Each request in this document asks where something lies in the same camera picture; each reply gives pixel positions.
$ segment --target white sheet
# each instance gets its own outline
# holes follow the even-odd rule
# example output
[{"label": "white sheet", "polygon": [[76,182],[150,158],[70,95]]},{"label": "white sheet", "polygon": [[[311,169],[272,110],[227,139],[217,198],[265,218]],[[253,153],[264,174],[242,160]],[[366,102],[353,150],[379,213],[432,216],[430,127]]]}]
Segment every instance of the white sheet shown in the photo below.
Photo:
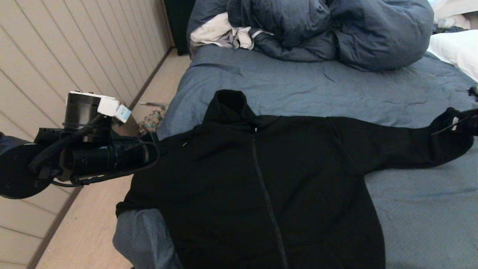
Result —
[{"label": "white sheet", "polygon": [[478,30],[434,34],[428,51],[478,82]]},{"label": "white sheet", "polygon": [[215,44],[226,48],[252,50],[254,41],[249,36],[250,27],[232,27],[228,13],[224,12],[198,27],[191,33],[191,46]]}]

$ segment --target hoodie zipper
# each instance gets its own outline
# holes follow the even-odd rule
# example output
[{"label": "hoodie zipper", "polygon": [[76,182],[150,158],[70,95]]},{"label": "hoodie zipper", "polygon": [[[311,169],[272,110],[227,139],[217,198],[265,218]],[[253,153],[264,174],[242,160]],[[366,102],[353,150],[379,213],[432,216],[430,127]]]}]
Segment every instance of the hoodie zipper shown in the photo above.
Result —
[{"label": "hoodie zipper", "polygon": [[262,176],[261,168],[259,166],[259,161],[257,158],[256,132],[257,132],[257,128],[255,128],[254,132],[252,133],[252,154],[254,155],[254,165],[256,167],[256,172],[258,174],[259,184],[261,185],[262,194],[264,195],[264,200],[266,202],[267,213],[269,214],[269,218],[271,220],[271,224],[274,229],[277,248],[281,256],[282,268],[288,269],[289,263],[287,262],[287,257],[285,255],[285,247],[284,247],[284,242],[282,240],[281,230],[279,229],[279,225],[277,224],[277,220],[274,215],[274,210],[272,208],[271,197],[269,195],[269,192],[267,191],[266,184],[264,183],[264,177]]}]

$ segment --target wooden floor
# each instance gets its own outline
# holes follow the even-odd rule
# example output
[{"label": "wooden floor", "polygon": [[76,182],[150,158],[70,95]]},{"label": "wooden floor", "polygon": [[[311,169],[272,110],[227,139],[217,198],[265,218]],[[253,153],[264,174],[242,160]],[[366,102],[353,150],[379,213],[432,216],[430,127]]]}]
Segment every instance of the wooden floor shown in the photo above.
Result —
[{"label": "wooden floor", "polygon": [[[189,67],[189,56],[171,51],[140,101],[169,103]],[[155,108],[137,105],[141,121]],[[115,206],[130,188],[131,176],[85,186],[48,245],[38,269],[130,269],[131,263],[113,247]]]}]

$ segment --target black hoodie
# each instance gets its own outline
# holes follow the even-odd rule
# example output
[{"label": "black hoodie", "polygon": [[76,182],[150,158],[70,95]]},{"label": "black hoodie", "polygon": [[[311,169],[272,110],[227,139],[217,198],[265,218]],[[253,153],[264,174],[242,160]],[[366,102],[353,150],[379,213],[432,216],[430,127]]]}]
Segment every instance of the black hoodie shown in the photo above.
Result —
[{"label": "black hoodie", "polygon": [[340,117],[256,116],[220,90],[204,122],[161,141],[117,214],[158,208],[185,269],[384,269],[383,234],[364,175],[430,168],[468,151],[473,136]]}]

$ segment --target hoodie sleeve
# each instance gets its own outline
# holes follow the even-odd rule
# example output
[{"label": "hoodie sleeve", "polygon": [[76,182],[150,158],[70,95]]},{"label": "hoodie sleeve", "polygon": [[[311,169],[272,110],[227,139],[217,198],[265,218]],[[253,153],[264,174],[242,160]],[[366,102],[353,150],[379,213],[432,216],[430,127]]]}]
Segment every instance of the hoodie sleeve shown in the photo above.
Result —
[{"label": "hoodie sleeve", "polygon": [[473,135],[446,130],[459,111],[448,108],[430,126],[387,127],[345,117],[329,117],[337,139],[364,174],[388,168],[431,168],[465,154]]}]

